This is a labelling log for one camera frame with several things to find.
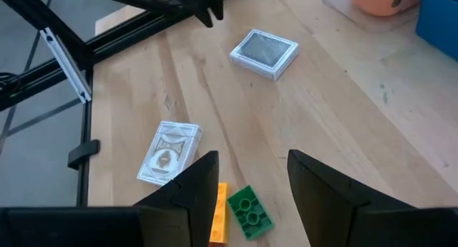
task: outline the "black metal frame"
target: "black metal frame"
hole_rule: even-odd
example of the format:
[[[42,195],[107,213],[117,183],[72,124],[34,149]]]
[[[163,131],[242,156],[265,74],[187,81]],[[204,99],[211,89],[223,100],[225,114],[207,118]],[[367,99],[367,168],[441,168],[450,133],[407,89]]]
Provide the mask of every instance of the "black metal frame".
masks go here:
[[[36,29],[42,30],[49,27],[57,33],[74,57],[78,67],[86,71],[86,79],[90,88],[92,88],[94,64],[192,15],[196,15],[204,25],[211,27],[213,24],[207,8],[211,9],[217,19],[223,18],[222,0],[114,0],[147,11],[84,43],[41,0],[4,1]],[[0,111],[64,81],[66,76],[56,59],[52,59],[18,75],[17,79],[21,82],[19,90],[0,101]],[[91,140],[91,112],[92,103],[84,104],[81,143]],[[79,169],[77,206],[87,205],[88,161],[89,158],[82,163]]]

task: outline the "white card box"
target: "white card box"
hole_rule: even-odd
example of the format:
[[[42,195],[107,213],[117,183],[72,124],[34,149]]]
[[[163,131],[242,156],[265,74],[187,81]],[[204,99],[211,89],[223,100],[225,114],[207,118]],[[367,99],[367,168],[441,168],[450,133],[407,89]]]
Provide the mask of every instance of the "white card box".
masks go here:
[[[193,161],[201,137],[199,125],[162,121],[137,179],[161,186],[173,180]]]
[[[297,54],[297,43],[253,29],[230,53],[230,59],[276,81]]]

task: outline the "wood grain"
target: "wood grain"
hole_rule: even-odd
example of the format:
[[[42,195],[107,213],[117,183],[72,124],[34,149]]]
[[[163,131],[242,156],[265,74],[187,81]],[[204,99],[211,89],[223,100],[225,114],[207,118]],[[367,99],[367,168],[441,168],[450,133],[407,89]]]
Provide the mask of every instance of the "wood grain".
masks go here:
[[[96,33],[134,16],[123,8]],[[251,29],[299,43],[271,82],[229,60]],[[225,19],[189,18],[95,67],[89,204],[132,205],[157,187],[136,179],[161,120],[203,128],[198,155],[220,153],[220,181],[252,185],[276,228],[230,246],[307,246],[286,172],[299,149],[419,207],[458,205],[458,65],[414,35],[362,31],[321,0],[227,0]]]

